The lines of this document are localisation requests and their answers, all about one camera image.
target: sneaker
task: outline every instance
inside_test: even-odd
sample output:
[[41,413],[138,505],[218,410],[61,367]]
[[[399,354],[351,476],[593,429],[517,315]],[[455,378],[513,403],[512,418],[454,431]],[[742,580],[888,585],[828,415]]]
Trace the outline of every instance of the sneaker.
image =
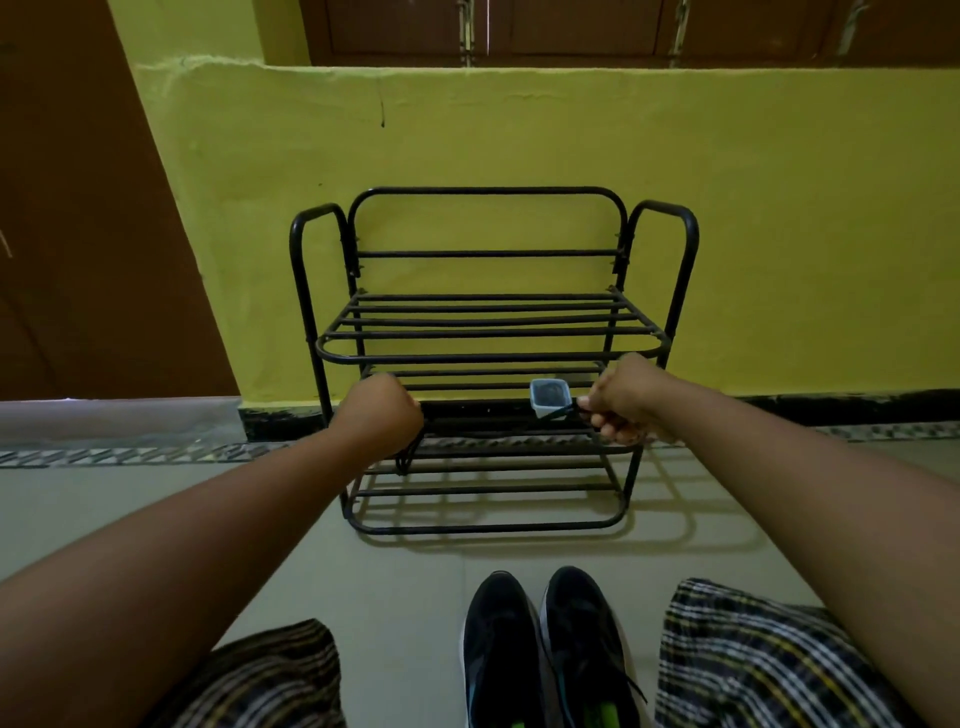
[[495,571],[473,595],[460,660],[467,728],[544,728],[537,614],[512,574]]
[[600,587],[574,567],[550,579],[540,606],[540,634],[557,680],[568,728],[638,728],[646,698],[627,674],[613,610]]

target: black metal shoe rack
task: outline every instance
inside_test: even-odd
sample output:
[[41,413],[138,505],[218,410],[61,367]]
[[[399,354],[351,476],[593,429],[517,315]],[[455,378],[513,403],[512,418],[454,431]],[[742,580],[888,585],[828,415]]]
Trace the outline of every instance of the black metal shoe rack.
[[[380,195],[599,195],[615,206],[619,216],[618,242],[609,249],[560,250],[439,250],[439,251],[363,251],[357,245],[356,218],[361,205]],[[647,211],[680,218],[685,228],[684,257],[674,286],[666,324],[660,328],[623,295],[630,265],[636,223]],[[349,300],[326,330],[319,334],[306,271],[303,267],[304,226],[332,214],[340,230],[344,267],[347,271]],[[306,331],[317,390],[324,420],[333,416],[324,362],[352,364],[360,376],[390,372],[400,378],[415,396],[420,393],[446,393],[462,398],[482,398],[484,391],[495,399],[445,399],[422,402],[426,426],[423,440],[413,453],[409,466],[412,476],[397,485],[378,486],[376,477],[361,476],[341,495],[344,518],[355,529],[371,535],[507,533],[523,531],[559,531],[605,528],[618,523],[630,506],[643,447],[624,448],[602,441],[579,417],[550,422],[538,421],[527,397],[529,379],[534,376],[562,376],[571,389],[589,387],[607,363],[624,352],[614,347],[617,336],[646,334],[657,345],[644,356],[666,367],[670,347],[684,305],[693,261],[699,244],[697,220],[683,206],[647,200],[628,215],[620,198],[605,187],[376,187],[360,194],[345,215],[340,206],[322,205],[301,212],[290,229],[290,260],[293,265],[300,313]],[[358,287],[361,260],[370,264],[379,258],[539,258],[605,256],[612,260],[613,282],[606,290],[587,293],[522,295],[490,293],[465,295],[398,295],[389,291],[367,292]],[[599,352],[571,349],[576,337],[604,337]],[[557,344],[547,352],[497,353],[484,346],[491,338],[542,338]],[[392,340],[445,339],[475,340],[470,353],[370,353],[368,343]],[[356,353],[335,353],[327,347],[338,340],[352,341]],[[377,350],[383,345],[375,345]],[[503,380],[491,377],[504,376]],[[503,392],[517,390],[517,397],[504,399]],[[621,482],[613,470],[610,456],[631,453],[626,477]],[[606,483],[559,483],[556,485],[520,484],[496,480],[470,482],[418,482],[418,473],[490,473],[507,471],[561,471],[602,469]],[[394,463],[381,463],[367,476],[397,473]],[[404,525],[399,518],[392,525],[373,526],[363,522],[365,505],[375,498],[437,497],[451,495],[487,496],[495,494],[609,494],[615,498],[614,515],[584,521],[504,522],[482,524],[429,523]]]

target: floor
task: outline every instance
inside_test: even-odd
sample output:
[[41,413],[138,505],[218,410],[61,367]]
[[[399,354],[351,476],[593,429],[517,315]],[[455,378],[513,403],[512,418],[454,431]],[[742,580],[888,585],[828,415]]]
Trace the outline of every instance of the floor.
[[[958,440],[856,447],[884,450],[960,480]],[[0,578],[229,467],[0,470]],[[582,507],[582,501],[543,504]],[[587,508],[597,510],[589,503]],[[444,509],[449,518],[473,518],[464,503],[447,503]],[[480,517],[491,514],[488,508]],[[687,450],[656,449],[644,458],[625,527],[608,536],[373,543],[360,539],[330,510],[226,639],[317,617],[333,630],[340,648],[351,725],[457,725],[464,714],[457,642],[477,585],[493,570],[509,570],[539,604],[550,575],[565,564],[586,569],[603,588],[623,623],[637,681],[648,695],[656,692],[661,616],[685,577],[816,603],[756,523]]]

